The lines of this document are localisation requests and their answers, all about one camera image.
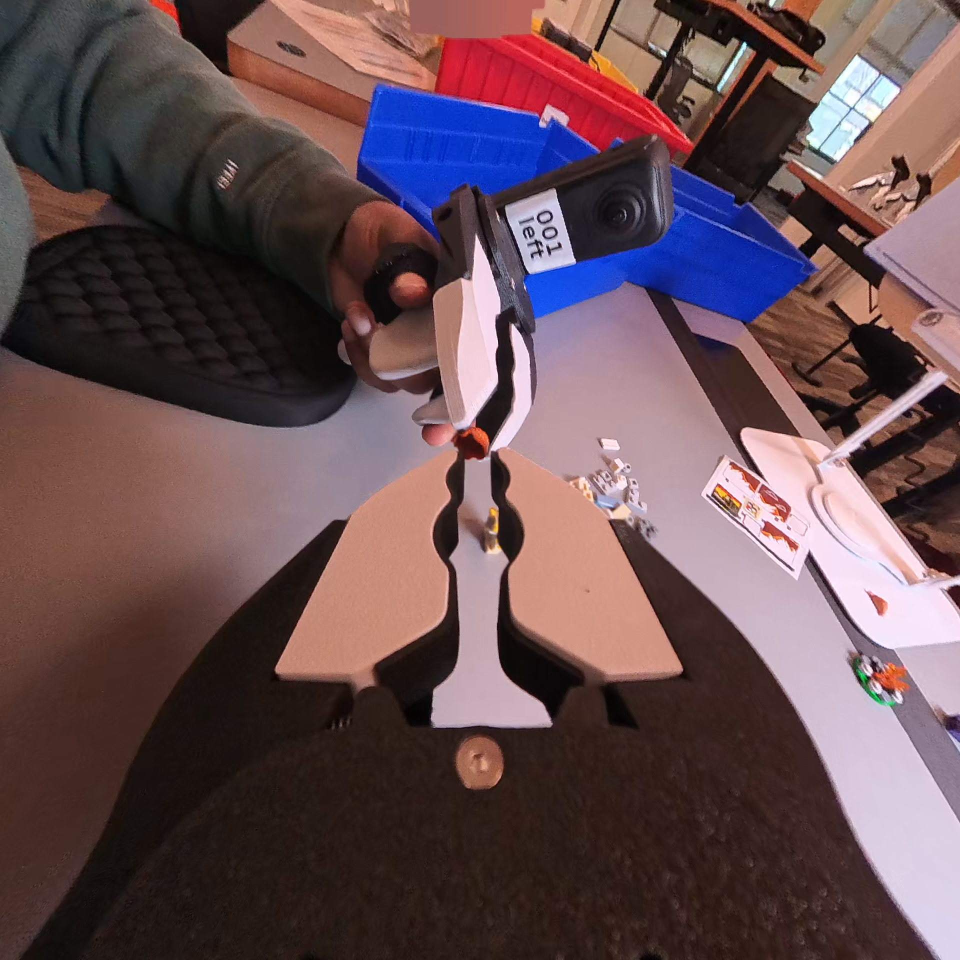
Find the pile of small lego pieces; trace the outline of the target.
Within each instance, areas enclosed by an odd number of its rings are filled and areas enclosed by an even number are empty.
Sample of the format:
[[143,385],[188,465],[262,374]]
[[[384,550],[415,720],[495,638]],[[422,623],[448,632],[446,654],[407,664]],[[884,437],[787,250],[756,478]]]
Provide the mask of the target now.
[[654,542],[659,535],[650,521],[650,509],[641,494],[637,475],[631,462],[621,455],[616,437],[596,439],[600,463],[595,470],[570,475],[565,481],[579,490],[610,522],[621,522],[632,532]]

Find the paned window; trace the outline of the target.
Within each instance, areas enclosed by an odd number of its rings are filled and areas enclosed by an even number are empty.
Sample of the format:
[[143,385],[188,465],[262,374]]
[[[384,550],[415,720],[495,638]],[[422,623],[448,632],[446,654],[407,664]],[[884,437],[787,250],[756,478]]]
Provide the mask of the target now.
[[840,161],[900,94],[902,85],[856,55],[810,114],[807,147]]

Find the black mesh cushion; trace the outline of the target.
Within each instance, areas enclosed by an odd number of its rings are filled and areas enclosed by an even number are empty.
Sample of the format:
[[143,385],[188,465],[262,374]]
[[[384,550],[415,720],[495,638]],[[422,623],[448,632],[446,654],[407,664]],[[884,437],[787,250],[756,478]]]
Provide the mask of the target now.
[[335,318],[296,284],[134,225],[36,246],[2,343],[72,377],[255,426],[322,423],[356,383]]

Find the pale blue instruction booklet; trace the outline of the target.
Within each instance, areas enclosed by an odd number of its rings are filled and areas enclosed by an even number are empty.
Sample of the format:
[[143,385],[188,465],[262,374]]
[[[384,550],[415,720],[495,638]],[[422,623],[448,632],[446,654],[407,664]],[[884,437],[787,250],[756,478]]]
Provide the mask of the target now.
[[871,241],[866,253],[915,297],[959,315],[959,178]]

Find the white book stand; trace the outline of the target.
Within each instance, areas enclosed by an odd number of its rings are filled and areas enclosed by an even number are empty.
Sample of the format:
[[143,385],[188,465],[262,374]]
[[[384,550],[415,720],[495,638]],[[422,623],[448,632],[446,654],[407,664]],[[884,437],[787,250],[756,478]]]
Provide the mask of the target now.
[[[756,427],[740,434],[774,491],[797,509],[809,509],[812,561],[848,619],[889,650],[959,641],[959,607],[947,594],[959,576],[943,574],[920,558],[850,462],[867,439],[947,379],[943,370],[930,370],[833,450],[812,439]],[[877,615],[866,591],[890,602],[885,617]]]

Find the person's left hand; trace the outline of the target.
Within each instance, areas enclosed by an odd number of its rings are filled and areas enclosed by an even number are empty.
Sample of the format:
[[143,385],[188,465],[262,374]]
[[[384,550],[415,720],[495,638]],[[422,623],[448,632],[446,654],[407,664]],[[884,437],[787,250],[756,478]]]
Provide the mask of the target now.
[[422,395],[440,383],[436,370],[401,380],[383,380],[374,375],[370,365],[370,346],[379,325],[366,303],[363,285],[381,253],[394,243],[410,243],[432,253],[438,251],[436,238],[407,210],[387,201],[360,205],[347,222],[329,259],[330,295],[343,315],[343,354],[356,375],[383,392],[404,390]]

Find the person's left forearm green sleeve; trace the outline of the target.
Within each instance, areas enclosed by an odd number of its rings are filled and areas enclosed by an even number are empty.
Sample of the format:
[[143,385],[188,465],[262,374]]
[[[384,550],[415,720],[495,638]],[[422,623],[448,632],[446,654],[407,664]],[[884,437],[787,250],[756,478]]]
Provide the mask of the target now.
[[2,140],[58,189],[102,191],[322,305],[347,222],[381,201],[147,1],[2,1]]

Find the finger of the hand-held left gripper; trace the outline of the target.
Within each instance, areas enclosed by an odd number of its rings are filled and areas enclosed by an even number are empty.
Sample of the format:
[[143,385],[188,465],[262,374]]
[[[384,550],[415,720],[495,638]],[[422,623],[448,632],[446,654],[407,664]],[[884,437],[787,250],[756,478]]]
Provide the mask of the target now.
[[469,427],[499,385],[497,318],[502,300],[487,251],[474,241],[471,276],[435,292],[435,333],[450,421]]
[[495,354],[499,382],[489,400],[489,449],[507,447],[531,413],[538,367],[533,339],[513,320],[497,325],[499,347]]

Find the wooden top standing desk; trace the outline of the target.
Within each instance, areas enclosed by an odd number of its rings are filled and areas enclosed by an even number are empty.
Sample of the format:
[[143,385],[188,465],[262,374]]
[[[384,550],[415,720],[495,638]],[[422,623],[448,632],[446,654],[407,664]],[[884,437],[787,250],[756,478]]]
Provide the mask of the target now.
[[732,41],[747,44],[756,57],[752,65],[773,62],[817,75],[825,72],[810,52],[739,1],[655,1],[655,10],[681,24],[655,75],[659,81],[667,78],[693,34],[703,34],[722,45]]

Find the black mesh office chair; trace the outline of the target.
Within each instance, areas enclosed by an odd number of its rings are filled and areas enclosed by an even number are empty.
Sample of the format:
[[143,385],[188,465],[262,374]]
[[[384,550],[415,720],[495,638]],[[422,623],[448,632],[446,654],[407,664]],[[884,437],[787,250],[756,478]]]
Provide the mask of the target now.
[[685,93],[691,78],[693,63],[685,55],[678,55],[670,67],[670,73],[659,93],[659,107],[676,125],[690,121],[693,114],[694,98],[686,96]]

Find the small lego campfire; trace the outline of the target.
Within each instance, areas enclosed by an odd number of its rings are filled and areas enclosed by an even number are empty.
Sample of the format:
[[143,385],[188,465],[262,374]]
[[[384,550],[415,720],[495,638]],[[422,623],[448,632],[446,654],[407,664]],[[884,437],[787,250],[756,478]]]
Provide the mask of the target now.
[[905,692],[910,689],[905,666],[866,653],[854,654],[851,666],[871,700],[887,707],[899,707],[905,702]]

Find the person's torso green sweatshirt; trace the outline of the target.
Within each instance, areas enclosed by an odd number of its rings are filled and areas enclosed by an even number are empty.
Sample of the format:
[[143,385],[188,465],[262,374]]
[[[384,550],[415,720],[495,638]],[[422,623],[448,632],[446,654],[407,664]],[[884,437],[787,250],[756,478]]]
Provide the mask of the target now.
[[28,191],[2,140],[2,333],[17,310],[33,246],[35,217]]

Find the red plastic bin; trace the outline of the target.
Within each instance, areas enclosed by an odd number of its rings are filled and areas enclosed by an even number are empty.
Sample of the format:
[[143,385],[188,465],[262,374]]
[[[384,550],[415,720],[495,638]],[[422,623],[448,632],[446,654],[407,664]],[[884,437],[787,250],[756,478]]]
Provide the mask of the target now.
[[601,150],[644,134],[660,137],[672,156],[693,150],[691,139],[649,98],[534,34],[446,39],[435,91],[533,114],[552,106]]

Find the lego sticker sheet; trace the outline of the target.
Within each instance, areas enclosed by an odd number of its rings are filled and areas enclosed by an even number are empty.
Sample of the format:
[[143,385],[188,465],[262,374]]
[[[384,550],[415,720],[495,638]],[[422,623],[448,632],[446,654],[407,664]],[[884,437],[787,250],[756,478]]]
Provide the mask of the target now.
[[703,498],[794,579],[801,578],[812,543],[812,522],[805,509],[797,509],[760,473],[729,455],[719,460],[703,488]]

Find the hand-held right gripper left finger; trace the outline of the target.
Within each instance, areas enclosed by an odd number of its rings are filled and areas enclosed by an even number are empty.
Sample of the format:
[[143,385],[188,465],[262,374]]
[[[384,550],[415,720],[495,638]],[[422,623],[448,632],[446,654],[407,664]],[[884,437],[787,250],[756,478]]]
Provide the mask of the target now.
[[378,684],[378,667],[436,628],[450,568],[435,527],[451,504],[456,452],[441,452],[368,498],[347,521],[276,663],[283,681]]

